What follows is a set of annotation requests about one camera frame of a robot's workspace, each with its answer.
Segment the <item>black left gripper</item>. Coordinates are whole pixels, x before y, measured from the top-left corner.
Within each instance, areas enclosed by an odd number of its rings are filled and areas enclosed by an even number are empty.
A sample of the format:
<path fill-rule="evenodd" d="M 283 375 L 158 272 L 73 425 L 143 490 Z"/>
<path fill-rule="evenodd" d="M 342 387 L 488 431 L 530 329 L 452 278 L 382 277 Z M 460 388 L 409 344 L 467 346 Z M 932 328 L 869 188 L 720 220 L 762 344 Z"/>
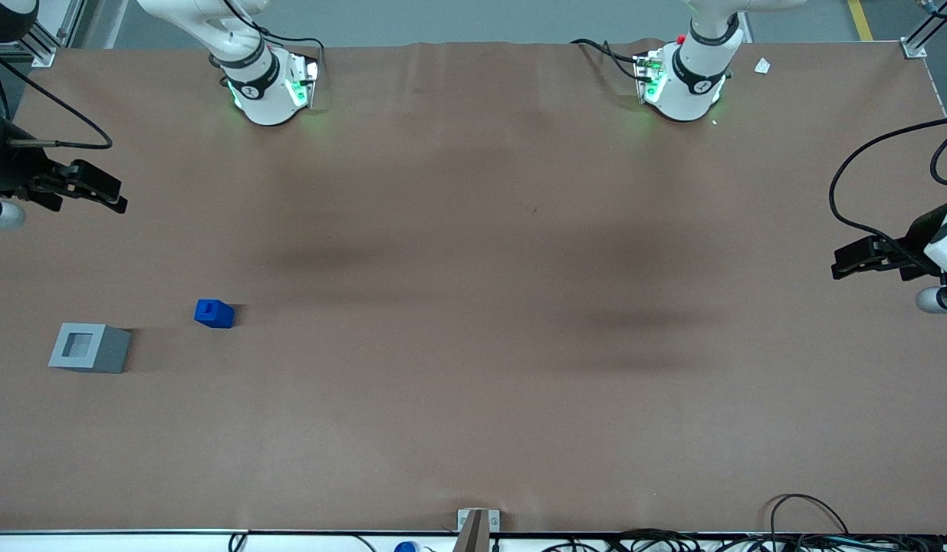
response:
<path fill-rule="evenodd" d="M 830 266 L 832 279 L 839 281 L 854 274 L 893 270 L 899 270 L 902 281 L 924 276 L 942 278 L 942 269 L 924 249 L 942 227 L 946 214 L 947 203 L 944 203 L 917 217 L 904 237 L 896 240 L 898 251 L 879 235 L 866 235 L 838 248 L 834 252 L 835 262 Z"/>

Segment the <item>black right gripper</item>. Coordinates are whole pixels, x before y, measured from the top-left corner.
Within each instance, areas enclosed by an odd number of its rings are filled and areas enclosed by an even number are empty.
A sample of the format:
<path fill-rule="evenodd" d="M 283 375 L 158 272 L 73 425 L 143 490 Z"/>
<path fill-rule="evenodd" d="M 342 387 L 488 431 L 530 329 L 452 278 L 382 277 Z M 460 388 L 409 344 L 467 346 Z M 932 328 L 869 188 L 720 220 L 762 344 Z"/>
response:
<path fill-rule="evenodd" d="M 127 210 L 127 199 L 120 195 L 120 180 L 83 159 L 67 168 L 49 159 L 47 140 L 0 141 L 0 199 L 33 202 L 51 211 L 60 211 L 65 198 L 84 199 L 102 204 L 115 213 Z"/>

